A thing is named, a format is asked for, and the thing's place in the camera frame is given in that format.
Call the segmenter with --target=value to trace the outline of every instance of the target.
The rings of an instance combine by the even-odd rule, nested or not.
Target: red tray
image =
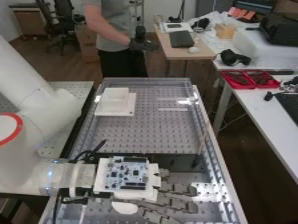
[[[254,89],[255,83],[244,74],[244,72],[238,70],[222,71],[221,75],[226,82],[234,89]]]
[[[243,72],[255,83],[256,88],[279,88],[279,82],[271,77],[267,72],[260,70],[246,70]]]

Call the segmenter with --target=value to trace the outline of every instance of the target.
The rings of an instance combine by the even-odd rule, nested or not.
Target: office chair
[[[10,220],[8,218],[5,218],[1,214],[0,214],[0,223],[1,224],[12,224]]]
[[[78,42],[74,33],[74,23],[68,22],[62,16],[58,16],[56,12],[49,11],[49,4],[44,0],[36,0],[37,6],[45,18],[45,33],[50,39],[50,43],[46,46],[46,52],[50,48],[60,47],[60,55],[64,55],[64,47],[68,43],[78,49]]]
[[[73,5],[70,0],[54,0],[56,13],[60,16],[61,21],[82,23],[85,22],[85,17],[78,14],[73,14]]]

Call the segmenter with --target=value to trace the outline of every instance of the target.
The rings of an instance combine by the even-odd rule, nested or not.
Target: white wall
[[[177,17],[182,0],[143,0],[145,1],[145,27],[147,32],[153,32],[153,16],[159,14],[167,19],[169,16]],[[8,9],[12,3],[30,3],[34,0],[0,0],[0,35],[9,41],[18,37],[20,32],[16,26],[14,17]],[[185,20],[195,15],[197,0],[186,0]],[[72,0],[74,11],[82,14],[81,0]]]
[[[149,32],[153,31],[153,16],[162,15],[163,19],[167,17],[177,17],[182,0],[143,0],[145,1],[145,27]],[[197,0],[185,1],[185,21],[194,18]]]
[[[6,41],[20,36],[16,18],[12,14],[12,10],[8,8],[12,3],[13,0],[0,0],[0,35]]]

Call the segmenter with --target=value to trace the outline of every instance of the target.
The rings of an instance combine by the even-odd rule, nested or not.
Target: transparent acrylic enclosure
[[[133,117],[93,115],[107,87],[127,87],[130,92],[137,93]],[[72,157],[93,149],[106,139],[101,153],[146,155],[151,162],[170,170],[169,182],[197,187],[198,196],[190,200],[198,204],[198,214],[150,205],[153,210],[182,223],[240,223],[207,132],[210,123],[203,119],[202,110],[201,98],[189,79],[106,78],[90,106]],[[90,199],[82,223],[147,223],[138,215],[118,214],[109,203]],[[58,221],[78,221],[81,206],[61,207]]]

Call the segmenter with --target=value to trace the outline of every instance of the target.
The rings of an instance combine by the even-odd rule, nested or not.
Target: hand
[[[154,51],[158,48],[159,46],[147,40],[139,43],[134,39],[130,39],[129,49],[131,51]]]

